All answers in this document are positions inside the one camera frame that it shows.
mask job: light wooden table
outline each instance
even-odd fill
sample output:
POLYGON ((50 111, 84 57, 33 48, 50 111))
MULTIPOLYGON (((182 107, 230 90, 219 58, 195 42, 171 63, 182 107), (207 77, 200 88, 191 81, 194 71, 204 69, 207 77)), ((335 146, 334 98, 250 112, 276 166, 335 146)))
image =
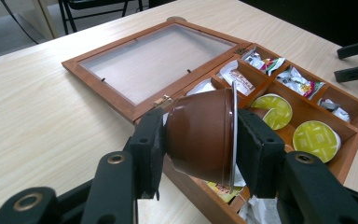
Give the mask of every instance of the light wooden table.
MULTIPOLYGON (((49 186, 60 195, 94 175, 101 156, 121 150, 133 127, 61 62, 180 16, 256 42, 358 97, 358 81, 336 83, 339 46, 235 0, 179 0, 0 57, 0 206, 49 186)), ((358 152, 345 186, 358 191, 358 152)), ((140 223, 208 223, 166 176, 160 202, 140 201, 140 223)))

